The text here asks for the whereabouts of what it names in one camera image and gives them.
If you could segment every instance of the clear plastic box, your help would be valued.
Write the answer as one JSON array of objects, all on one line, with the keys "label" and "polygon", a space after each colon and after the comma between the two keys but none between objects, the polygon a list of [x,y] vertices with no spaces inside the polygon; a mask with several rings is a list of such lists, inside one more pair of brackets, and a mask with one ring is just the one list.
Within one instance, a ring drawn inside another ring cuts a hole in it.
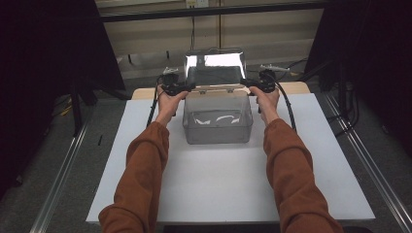
[{"label": "clear plastic box", "polygon": [[185,101],[183,126],[189,144],[247,143],[253,124],[249,96],[235,90],[246,79],[240,49],[191,50],[186,54],[187,84],[196,89]]},{"label": "clear plastic box", "polygon": [[186,98],[183,126],[189,144],[247,143],[253,122],[244,90],[192,92]]}]

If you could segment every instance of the white paper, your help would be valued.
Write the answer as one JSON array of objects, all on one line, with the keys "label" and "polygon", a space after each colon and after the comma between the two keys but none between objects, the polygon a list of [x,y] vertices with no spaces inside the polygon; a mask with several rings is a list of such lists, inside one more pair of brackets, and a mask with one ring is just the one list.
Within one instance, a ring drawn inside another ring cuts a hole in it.
[{"label": "white paper", "polygon": [[[375,218],[313,94],[290,95],[297,132],[311,151],[316,184],[338,220]],[[86,221],[113,203],[129,143],[146,127],[151,100],[128,101]],[[182,126],[184,102],[168,124],[169,160],[163,173],[159,224],[276,222],[273,190],[265,173],[264,123],[251,97],[254,125],[246,144],[189,145]],[[290,123],[283,97],[281,118]]]}]

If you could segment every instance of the brown long-sleeve shirt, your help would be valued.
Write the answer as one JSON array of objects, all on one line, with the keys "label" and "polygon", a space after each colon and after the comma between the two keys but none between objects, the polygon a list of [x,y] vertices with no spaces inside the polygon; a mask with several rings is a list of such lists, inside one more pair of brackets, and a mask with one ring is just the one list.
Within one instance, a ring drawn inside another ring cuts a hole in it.
[{"label": "brown long-sleeve shirt", "polygon": [[[153,122],[130,144],[115,203],[99,215],[104,232],[155,232],[168,137],[169,131]],[[267,125],[263,148],[282,232],[343,232],[315,185],[310,152],[283,120]]]}]

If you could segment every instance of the hand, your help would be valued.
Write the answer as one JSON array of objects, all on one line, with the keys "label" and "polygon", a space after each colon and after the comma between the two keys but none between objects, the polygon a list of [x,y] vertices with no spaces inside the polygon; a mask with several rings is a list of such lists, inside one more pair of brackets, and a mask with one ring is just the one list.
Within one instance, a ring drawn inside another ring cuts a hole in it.
[{"label": "hand", "polygon": [[158,103],[158,115],[154,121],[159,122],[163,126],[172,119],[172,116],[176,114],[178,110],[179,102],[188,95],[187,91],[182,91],[176,96],[170,96],[164,92],[160,87],[157,87],[157,103]]},{"label": "hand", "polygon": [[260,117],[265,125],[279,118],[277,112],[280,97],[278,88],[271,93],[264,93],[255,86],[249,87],[249,90],[257,97],[257,103],[261,110]]}]

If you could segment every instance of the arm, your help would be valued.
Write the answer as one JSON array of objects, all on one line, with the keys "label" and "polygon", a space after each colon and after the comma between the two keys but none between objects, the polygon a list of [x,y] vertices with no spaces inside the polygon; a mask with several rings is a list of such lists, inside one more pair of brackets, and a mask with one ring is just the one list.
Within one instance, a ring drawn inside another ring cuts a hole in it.
[{"label": "arm", "polygon": [[266,175],[274,189],[282,232],[343,232],[316,187],[309,150],[277,114],[279,91],[264,94],[251,87],[251,92],[257,96],[266,124]]},{"label": "arm", "polygon": [[161,175],[169,149],[166,125],[187,94],[159,95],[157,118],[127,150],[126,168],[116,189],[114,204],[99,215],[103,232],[155,232]]}]

